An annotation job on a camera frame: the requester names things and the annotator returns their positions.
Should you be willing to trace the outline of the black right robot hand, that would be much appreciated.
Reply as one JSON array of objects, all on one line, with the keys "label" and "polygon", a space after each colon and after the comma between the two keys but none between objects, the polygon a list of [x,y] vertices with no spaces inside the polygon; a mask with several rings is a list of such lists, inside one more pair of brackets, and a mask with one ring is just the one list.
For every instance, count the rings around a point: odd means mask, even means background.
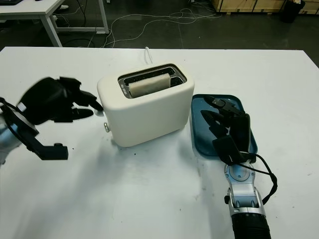
[{"label": "black right robot hand", "polygon": [[231,136],[239,151],[248,152],[251,140],[250,116],[229,100],[205,95],[203,99],[217,112],[202,110],[201,115],[216,138]]}]

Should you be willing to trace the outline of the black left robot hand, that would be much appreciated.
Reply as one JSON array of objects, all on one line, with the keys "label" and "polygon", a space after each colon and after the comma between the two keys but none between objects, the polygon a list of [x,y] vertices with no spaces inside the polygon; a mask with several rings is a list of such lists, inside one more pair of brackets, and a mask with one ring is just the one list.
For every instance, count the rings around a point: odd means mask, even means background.
[{"label": "black left robot hand", "polygon": [[74,78],[44,78],[29,88],[16,107],[32,124],[39,125],[48,120],[73,122],[93,115],[103,107],[97,97],[80,89],[81,82]]}]

